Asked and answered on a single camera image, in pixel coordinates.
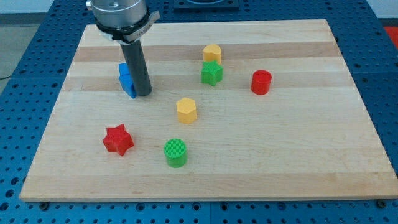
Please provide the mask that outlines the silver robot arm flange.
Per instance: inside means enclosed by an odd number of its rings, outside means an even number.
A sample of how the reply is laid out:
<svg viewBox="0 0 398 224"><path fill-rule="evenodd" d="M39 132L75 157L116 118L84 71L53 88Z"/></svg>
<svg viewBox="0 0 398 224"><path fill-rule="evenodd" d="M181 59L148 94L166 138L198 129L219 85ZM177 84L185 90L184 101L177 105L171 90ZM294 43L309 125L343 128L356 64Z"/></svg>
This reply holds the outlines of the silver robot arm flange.
<svg viewBox="0 0 398 224"><path fill-rule="evenodd" d="M160 19L160 12L151 12L145 0L87 0L86 8L97 28L122 45L138 41Z"/></svg>

